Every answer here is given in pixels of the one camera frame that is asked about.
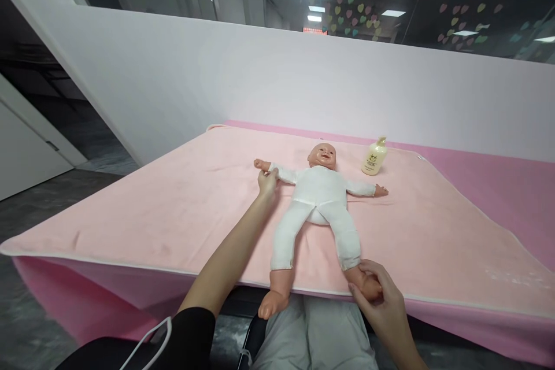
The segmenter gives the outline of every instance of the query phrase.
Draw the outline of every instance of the bottle label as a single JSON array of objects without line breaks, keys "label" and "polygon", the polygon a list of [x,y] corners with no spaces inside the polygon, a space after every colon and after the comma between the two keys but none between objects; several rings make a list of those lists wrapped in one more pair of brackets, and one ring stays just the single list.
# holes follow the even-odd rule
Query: bottle label
[{"label": "bottle label", "polygon": [[366,167],[370,170],[373,171],[375,166],[376,166],[376,161],[378,160],[378,157],[375,156],[373,153],[370,154],[370,156],[368,156],[368,158],[366,159]]}]

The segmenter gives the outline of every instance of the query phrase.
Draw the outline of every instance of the doll foot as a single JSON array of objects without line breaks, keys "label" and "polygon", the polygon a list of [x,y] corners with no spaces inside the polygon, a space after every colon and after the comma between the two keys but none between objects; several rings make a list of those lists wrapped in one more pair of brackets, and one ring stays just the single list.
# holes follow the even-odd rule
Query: doll foot
[{"label": "doll foot", "polygon": [[283,311],[289,305],[289,297],[285,297],[279,292],[271,290],[266,294],[260,308],[258,317],[268,320],[272,315]]},{"label": "doll foot", "polygon": [[378,299],[382,294],[382,285],[373,276],[368,276],[358,266],[343,272],[347,282],[354,283],[369,301]]},{"label": "doll foot", "polygon": [[365,276],[362,286],[360,286],[359,289],[369,301],[374,301],[382,295],[382,285],[370,276]]}]

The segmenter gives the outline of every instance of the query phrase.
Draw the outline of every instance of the lotion bottle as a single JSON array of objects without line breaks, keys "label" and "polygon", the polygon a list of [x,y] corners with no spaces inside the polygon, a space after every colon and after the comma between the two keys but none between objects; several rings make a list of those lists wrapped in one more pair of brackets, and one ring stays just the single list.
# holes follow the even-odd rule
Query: lotion bottle
[{"label": "lotion bottle", "polygon": [[375,175],[382,167],[383,160],[386,158],[386,137],[382,136],[376,143],[370,145],[366,160],[362,164],[361,170],[367,175]]}]

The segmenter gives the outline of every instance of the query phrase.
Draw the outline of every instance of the ceiling light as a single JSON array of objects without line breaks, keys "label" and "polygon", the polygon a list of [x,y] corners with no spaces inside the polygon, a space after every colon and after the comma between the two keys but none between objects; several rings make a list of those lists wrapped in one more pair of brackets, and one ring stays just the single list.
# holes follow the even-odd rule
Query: ceiling light
[{"label": "ceiling light", "polygon": [[458,31],[455,32],[453,35],[459,35],[459,36],[470,36],[470,35],[476,35],[478,32],[472,32],[472,31]]},{"label": "ceiling light", "polygon": [[548,38],[534,39],[534,40],[537,40],[538,42],[543,42],[543,43],[553,43],[555,42],[555,36],[550,36]]},{"label": "ceiling light", "polygon": [[325,8],[321,8],[320,6],[308,6],[308,8],[311,12],[320,12],[320,13],[325,12]]},{"label": "ceiling light", "polygon": [[385,12],[382,13],[382,16],[399,17],[399,16],[402,16],[405,13],[406,12],[401,12],[399,10],[386,10]]}]

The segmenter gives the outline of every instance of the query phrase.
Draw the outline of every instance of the black sleeve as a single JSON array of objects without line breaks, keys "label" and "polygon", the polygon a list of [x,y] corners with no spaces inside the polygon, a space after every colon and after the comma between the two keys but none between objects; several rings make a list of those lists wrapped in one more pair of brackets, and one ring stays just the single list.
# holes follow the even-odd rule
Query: black sleeve
[{"label": "black sleeve", "polygon": [[210,368],[210,349],[216,318],[204,308],[187,308],[172,320],[168,344],[153,365],[153,370]]}]

